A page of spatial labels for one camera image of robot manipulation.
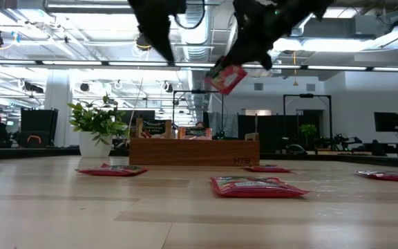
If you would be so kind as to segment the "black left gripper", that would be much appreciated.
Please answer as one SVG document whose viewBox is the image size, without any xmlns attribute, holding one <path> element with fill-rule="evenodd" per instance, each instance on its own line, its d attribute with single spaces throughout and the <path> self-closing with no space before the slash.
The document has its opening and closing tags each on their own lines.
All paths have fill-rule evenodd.
<svg viewBox="0 0 398 249">
<path fill-rule="evenodd" d="M 168 64 L 175 64 L 169 39 L 171 22 L 165 4 L 160 0 L 129 0 L 138 21 L 138 29 Z"/>
</svg>

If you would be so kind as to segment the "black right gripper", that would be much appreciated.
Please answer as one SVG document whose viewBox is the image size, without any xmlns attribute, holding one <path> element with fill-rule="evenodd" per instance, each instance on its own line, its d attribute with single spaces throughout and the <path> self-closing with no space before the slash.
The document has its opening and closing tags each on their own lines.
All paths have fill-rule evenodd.
<svg viewBox="0 0 398 249">
<path fill-rule="evenodd" d="M 220 65 L 242 65 L 255 58 L 265 70 L 270 70 L 272 58 L 268 52 L 274 42 L 290 35 L 292 29 L 310 15 L 322 20 L 333 3 L 333 0 L 283 0 L 264 5 L 259 1 L 236 0 L 238 35 Z"/>
</svg>

